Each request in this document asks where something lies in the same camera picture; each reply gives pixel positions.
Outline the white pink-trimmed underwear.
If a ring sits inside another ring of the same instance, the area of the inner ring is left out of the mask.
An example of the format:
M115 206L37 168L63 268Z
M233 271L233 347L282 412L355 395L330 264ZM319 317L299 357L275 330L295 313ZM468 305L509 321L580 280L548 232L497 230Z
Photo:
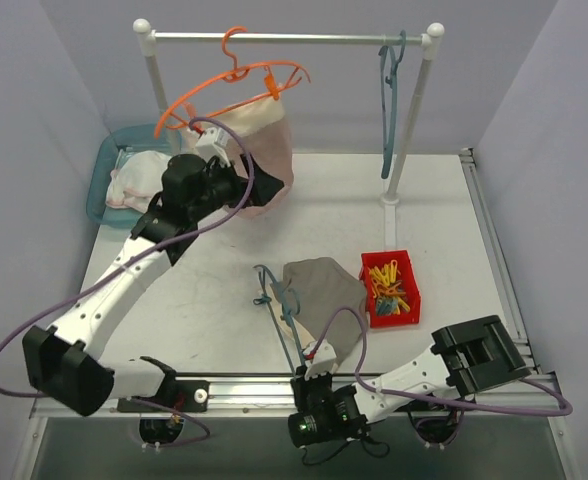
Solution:
M133 154L110 173L106 205L145 213L151 199L162 190L161 177L169 160L169 155L154 150Z

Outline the grey beige underwear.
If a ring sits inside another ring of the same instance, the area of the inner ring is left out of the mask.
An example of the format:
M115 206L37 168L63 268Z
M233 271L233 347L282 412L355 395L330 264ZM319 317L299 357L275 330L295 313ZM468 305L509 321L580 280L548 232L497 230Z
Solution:
M279 332L303 347L319 339L331 322L325 340L334 348L337 370L359 343L359 318L366 318L364 285L336 260L320 257L283 266L281 279L269 284L279 304Z

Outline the blue hanger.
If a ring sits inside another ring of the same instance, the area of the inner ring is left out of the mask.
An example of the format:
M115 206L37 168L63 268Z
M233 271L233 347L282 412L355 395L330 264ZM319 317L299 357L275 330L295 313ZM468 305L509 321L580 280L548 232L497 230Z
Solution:
M400 50L384 45L378 51L379 84L382 115L382 168L381 178L387 179L392 168L398 113L398 69L407 45L407 33L401 30Z
M294 316L300 312L298 293L291 287L285 287L282 281L277 280L268 266L256 264L253 269L257 273L260 285L260 293L253 299L253 304L268 309L287 364L291 373L295 374L297 368L305 363L302 342L294 322ZM280 324L289 329L295 346L295 355L290 352L286 344L285 331Z

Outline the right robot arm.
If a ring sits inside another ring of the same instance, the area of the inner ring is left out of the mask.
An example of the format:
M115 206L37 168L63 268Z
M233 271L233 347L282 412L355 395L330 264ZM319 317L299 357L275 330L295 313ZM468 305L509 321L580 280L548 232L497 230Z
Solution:
M433 343L412 361L370 380L332 387L334 348L325 340L309 343L304 364L290 384L296 412L288 431L297 448L333 440L356 440L369 426L413 401L439 409L530 374L498 316L442 327Z

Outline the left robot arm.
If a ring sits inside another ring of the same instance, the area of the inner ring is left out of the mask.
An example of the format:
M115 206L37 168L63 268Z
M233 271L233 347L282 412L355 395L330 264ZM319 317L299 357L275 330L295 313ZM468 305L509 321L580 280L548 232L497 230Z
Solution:
M139 218L112 265L88 295L48 328L32 326L22 338L30 385L81 416L110 399L139 397L154 411L178 402L181 388L174 369L149 356L123 366L103 366L104 349L140 296L173 267L198 238L198 224L226 208L236 213L264 207L284 188L252 157L240 157L242 177L218 156L172 157L161 189Z

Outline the beige brown underwear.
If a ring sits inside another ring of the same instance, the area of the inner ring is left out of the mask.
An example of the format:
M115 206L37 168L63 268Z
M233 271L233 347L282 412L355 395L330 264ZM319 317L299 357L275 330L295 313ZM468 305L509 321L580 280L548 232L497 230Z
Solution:
M238 216L252 219L275 208L294 182L292 135L283 102L272 97L263 98L218 115L216 119L241 138L258 167L283 183L268 182L267 203L248 206Z

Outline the teal plastic basin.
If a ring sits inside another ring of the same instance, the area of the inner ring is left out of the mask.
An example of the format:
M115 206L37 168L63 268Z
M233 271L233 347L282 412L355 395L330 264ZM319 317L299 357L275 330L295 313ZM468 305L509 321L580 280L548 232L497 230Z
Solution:
M109 207L106 196L111 172L124 166L135 153L145 150L172 153L170 142L165 136L155 138L154 129L154 124L124 127L112 131L101 143L86 199L86 214L94 223L129 231L140 218L141 213L131 208Z

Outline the red plastic bin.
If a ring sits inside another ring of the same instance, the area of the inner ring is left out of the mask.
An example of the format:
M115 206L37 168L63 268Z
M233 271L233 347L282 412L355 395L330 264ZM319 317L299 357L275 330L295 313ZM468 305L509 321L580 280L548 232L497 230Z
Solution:
M419 324L421 295L407 250L361 254L359 279L366 288L372 329Z

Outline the colourful clothespins pile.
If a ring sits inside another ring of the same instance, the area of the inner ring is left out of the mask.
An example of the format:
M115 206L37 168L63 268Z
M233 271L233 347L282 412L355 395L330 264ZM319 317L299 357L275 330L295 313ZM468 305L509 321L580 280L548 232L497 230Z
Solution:
M368 274L375 313L378 316L400 315L411 311L396 260L391 260L382 267L370 268Z

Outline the white clothes rack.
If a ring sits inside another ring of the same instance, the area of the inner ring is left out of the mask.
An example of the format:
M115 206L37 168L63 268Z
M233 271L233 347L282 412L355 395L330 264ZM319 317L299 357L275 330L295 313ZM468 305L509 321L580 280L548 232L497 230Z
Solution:
M146 19L137 19L133 23L140 51L145 58L147 71L152 83L156 103L160 112L159 128L170 126L174 129L182 129L186 121L176 114L176 108L187 100L183 97L174 105L169 105L163 80L161 78L158 61L157 47L160 43L168 42L210 42L221 45L223 53L232 60L233 68L230 72L224 72L214 78L215 81L235 83L241 81L249 73L258 68L267 67L267 62L254 65L241 65L237 55L229 50L229 44L294 44L294 45L340 45L340 46L376 46L379 49L384 45L394 46L400 50L399 34L387 35L352 35L352 34L311 34L311 33L250 33L242 27L233 27L225 33L198 33L198 32L162 32L152 28ZM397 235L397 207L400 204L399 185L405 161L411 146L413 133L417 124L425 88L430 75L431 67L437 57L437 53L445 34L445 28L441 23L434 22L428 26L425 32L418 36L407 35L407 45L416 46L422 50L420 70L411 96L410 106L406 118L400 122L397 120L395 148L390 175L384 181L380 202L384 214L384 248L395 250L398 248Z

